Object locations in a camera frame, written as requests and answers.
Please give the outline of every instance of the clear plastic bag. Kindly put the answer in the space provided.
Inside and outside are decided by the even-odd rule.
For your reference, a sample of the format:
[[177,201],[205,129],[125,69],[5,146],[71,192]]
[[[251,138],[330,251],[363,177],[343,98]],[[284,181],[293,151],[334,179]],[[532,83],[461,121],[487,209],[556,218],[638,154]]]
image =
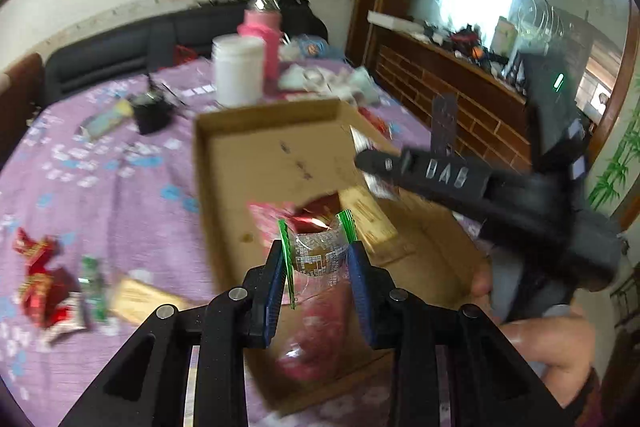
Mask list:
[[292,380],[314,381],[337,372],[347,332],[351,283],[341,280],[302,303],[302,326],[285,343],[280,370]]
[[301,303],[348,279],[346,268],[349,242],[340,222],[327,230],[295,233],[289,230],[295,302]]

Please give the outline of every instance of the plastic bag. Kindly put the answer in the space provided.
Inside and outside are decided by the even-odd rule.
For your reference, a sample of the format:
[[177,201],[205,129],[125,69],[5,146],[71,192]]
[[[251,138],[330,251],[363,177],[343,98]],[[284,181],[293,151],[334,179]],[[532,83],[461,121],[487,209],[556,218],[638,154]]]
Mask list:
[[[356,241],[355,225],[350,211],[340,212],[329,230],[314,234],[297,234],[293,241],[285,221],[280,221],[287,280],[294,273],[294,281],[302,271],[311,269],[318,276],[309,276],[307,284],[312,293],[319,286],[329,288],[303,301],[302,327],[285,344],[278,365],[289,377],[299,381],[321,380],[334,375],[338,369],[340,353],[347,331],[348,310],[351,304],[351,284],[346,272],[346,254],[349,244]],[[313,259],[307,267],[307,259]],[[291,265],[298,267],[292,270]],[[297,299],[291,296],[292,304]]]
[[286,342],[277,361],[285,375],[313,381],[337,372],[350,305],[351,283],[342,280],[299,307],[302,327]]
[[333,220],[323,232],[296,233],[281,219],[280,231],[285,256],[290,260],[287,286],[292,308],[348,278],[349,242],[339,220]]

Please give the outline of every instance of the purple bedsheet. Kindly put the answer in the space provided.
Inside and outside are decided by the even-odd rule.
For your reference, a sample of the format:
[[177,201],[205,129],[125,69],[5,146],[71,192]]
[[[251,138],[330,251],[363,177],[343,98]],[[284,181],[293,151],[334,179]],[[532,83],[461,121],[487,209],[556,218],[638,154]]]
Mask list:
[[[324,62],[338,70],[343,64]],[[210,64],[198,60],[164,70],[175,92],[196,112],[218,110]],[[108,82],[48,108],[30,128],[0,176],[0,375],[35,427],[57,426],[82,391],[134,328],[110,318],[91,331],[67,335],[51,348],[15,304],[24,261],[12,250],[17,227],[34,238],[55,235],[60,254],[51,267],[77,275],[83,255],[102,261],[109,283],[128,274],[195,303],[214,287],[198,219],[191,137],[193,114],[143,137],[126,123],[94,145],[78,140],[79,123],[113,102],[141,92],[145,79]],[[428,148],[430,133],[386,94],[373,110],[391,124],[394,143]],[[252,426],[386,425],[390,375],[380,374],[349,394],[279,418],[266,409],[247,375]]]

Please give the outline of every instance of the metal screw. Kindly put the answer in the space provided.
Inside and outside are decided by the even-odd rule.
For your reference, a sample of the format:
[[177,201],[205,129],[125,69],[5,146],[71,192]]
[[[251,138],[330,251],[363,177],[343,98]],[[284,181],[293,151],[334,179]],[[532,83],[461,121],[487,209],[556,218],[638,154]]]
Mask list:
[[168,319],[171,315],[174,314],[174,307],[170,304],[165,304],[164,306],[160,306],[156,310],[156,317],[159,319]]
[[229,298],[232,301],[241,301],[248,295],[244,288],[233,288],[229,290]]
[[402,288],[393,288],[389,292],[389,297],[391,297],[391,299],[396,302],[406,301],[406,298],[408,296],[409,296],[409,293],[407,293],[406,290],[403,290]]
[[480,316],[480,308],[474,304],[465,304],[462,306],[462,312],[465,317],[469,317],[470,319],[476,319]]

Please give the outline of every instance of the pink water bottle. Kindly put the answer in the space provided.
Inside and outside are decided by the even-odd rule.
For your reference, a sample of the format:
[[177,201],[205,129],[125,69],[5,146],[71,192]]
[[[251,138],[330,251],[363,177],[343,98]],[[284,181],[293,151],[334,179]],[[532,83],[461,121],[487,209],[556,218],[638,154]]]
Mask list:
[[269,84],[277,82],[280,77],[278,51],[282,37],[281,22],[280,6],[276,0],[250,0],[244,12],[244,24],[238,26],[240,35],[264,40],[264,77]]

